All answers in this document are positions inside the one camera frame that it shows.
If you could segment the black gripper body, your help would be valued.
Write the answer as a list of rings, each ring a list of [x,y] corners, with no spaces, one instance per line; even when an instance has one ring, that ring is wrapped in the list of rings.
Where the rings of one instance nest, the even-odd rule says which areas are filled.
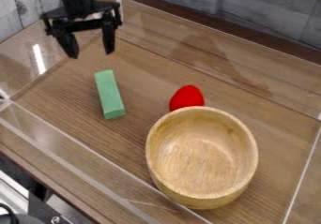
[[[91,14],[91,0],[62,0],[63,6],[46,12],[42,20],[46,24],[46,32],[54,36],[57,29],[65,29],[67,32],[91,30],[102,26],[105,14]],[[122,20],[114,18],[118,26]]]

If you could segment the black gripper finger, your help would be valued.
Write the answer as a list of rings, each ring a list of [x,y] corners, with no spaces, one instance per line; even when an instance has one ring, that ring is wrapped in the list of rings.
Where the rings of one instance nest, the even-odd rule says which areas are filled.
[[[102,21],[102,32],[103,32],[103,44],[105,44],[106,54],[111,54],[114,52],[115,30],[117,30],[117,25],[114,23],[114,18],[110,14],[105,14],[103,21]]]
[[[79,55],[79,45],[74,33],[67,32],[65,29],[57,29],[54,36],[67,56],[77,59]]]

